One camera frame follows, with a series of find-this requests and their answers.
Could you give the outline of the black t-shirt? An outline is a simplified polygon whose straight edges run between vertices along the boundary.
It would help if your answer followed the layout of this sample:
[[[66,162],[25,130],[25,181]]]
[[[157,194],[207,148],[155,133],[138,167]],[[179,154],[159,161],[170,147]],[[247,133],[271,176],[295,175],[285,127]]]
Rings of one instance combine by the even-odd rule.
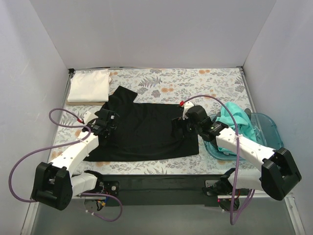
[[[120,117],[108,138],[85,158],[88,162],[136,162],[181,158],[199,153],[198,135],[172,128],[182,116],[176,104],[135,103],[137,93],[118,86],[103,109]]]

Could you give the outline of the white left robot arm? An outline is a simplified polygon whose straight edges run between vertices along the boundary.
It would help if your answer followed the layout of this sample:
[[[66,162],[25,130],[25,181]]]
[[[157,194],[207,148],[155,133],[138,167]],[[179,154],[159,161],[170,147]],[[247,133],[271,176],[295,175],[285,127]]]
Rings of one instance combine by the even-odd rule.
[[[117,128],[119,115],[100,109],[86,112],[80,120],[84,127],[75,143],[48,163],[40,163],[35,171],[31,198],[58,210],[64,210],[73,196],[91,193],[94,196],[118,194],[118,182],[105,181],[102,174],[87,170],[74,175],[78,165],[96,148],[105,145]]]

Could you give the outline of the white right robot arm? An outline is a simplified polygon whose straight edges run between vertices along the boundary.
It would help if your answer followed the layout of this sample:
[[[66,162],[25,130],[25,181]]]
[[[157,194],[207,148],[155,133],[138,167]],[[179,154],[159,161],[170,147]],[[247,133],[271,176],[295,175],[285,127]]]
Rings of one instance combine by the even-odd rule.
[[[250,162],[257,171],[253,174],[228,170],[219,181],[206,188],[211,194],[231,195],[240,189],[262,190],[281,201],[301,181],[302,176],[291,152],[283,147],[275,150],[235,133],[228,125],[215,121],[200,105],[189,103],[183,115],[172,120],[172,132],[194,132],[206,142],[213,141]]]

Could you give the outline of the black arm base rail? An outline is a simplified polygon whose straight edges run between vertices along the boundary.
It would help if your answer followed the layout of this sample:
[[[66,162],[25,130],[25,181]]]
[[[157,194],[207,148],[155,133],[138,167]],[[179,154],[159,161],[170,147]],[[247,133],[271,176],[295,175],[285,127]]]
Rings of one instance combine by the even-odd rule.
[[[89,193],[108,193],[123,206],[204,205],[217,207],[218,198],[207,194],[221,175],[102,175]]]

